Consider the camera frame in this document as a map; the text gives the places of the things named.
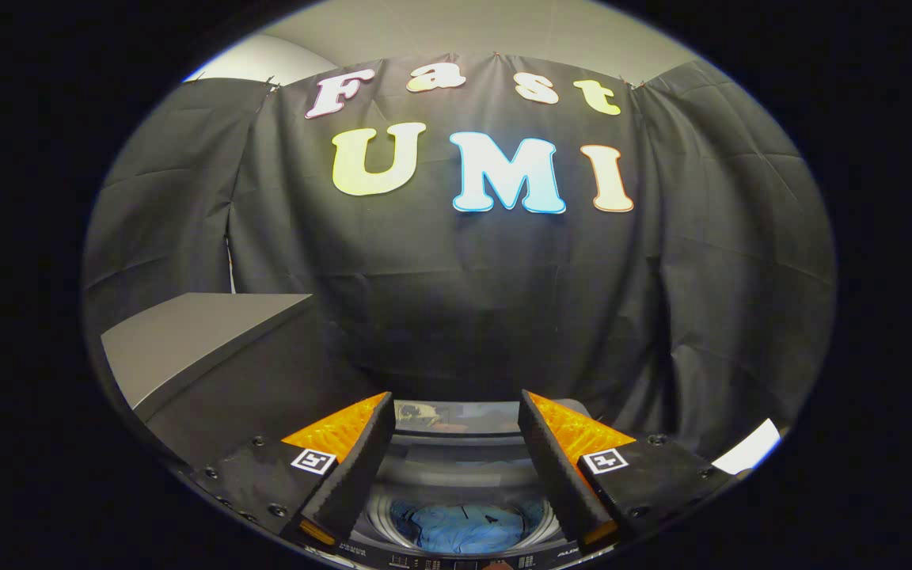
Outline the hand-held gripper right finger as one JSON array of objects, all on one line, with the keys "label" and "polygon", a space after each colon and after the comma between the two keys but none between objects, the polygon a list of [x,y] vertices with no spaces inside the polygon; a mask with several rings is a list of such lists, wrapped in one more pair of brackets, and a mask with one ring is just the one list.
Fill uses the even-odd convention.
[{"label": "hand-held gripper right finger", "polygon": [[666,435],[626,435],[528,390],[518,425],[565,537],[582,551],[658,534],[737,484]]}]

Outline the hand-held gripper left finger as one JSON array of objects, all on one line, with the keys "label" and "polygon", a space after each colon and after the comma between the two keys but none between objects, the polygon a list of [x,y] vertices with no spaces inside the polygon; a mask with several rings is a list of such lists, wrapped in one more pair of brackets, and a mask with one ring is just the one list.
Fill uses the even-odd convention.
[{"label": "hand-held gripper left finger", "polygon": [[395,426],[393,394],[376,394],[280,440],[253,437],[188,479],[265,533],[335,549],[351,537]]}]

